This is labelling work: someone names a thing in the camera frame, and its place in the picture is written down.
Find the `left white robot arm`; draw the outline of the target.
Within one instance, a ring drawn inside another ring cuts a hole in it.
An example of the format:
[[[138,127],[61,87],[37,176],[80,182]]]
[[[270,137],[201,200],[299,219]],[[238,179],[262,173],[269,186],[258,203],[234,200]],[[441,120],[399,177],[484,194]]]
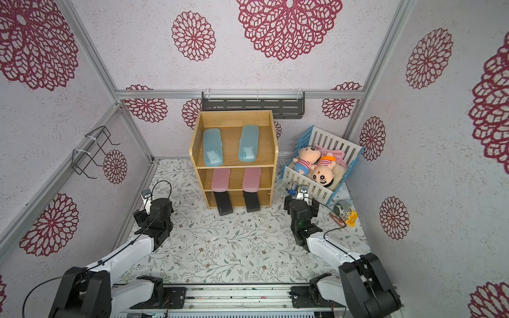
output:
[[[154,200],[150,212],[136,211],[133,216],[140,229],[135,236],[97,262],[68,270],[62,277],[49,316],[111,317],[136,306],[165,305],[161,278],[140,276],[119,287],[114,283],[170,236],[172,212],[172,202],[168,198]]]

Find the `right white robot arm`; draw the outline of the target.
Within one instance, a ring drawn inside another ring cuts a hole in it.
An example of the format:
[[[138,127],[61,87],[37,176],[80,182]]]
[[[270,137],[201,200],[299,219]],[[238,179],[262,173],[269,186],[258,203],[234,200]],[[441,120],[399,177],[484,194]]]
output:
[[[400,296],[380,259],[373,253],[359,254],[333,242],[311,220],[320,202],[285,197],[284,209],[291,217],[296,244],[336,268],[339,278],[325,273],[312,278],[307,287],[290,289],[295,308],[346,308],[352,317],[388,317],[402,308]]]

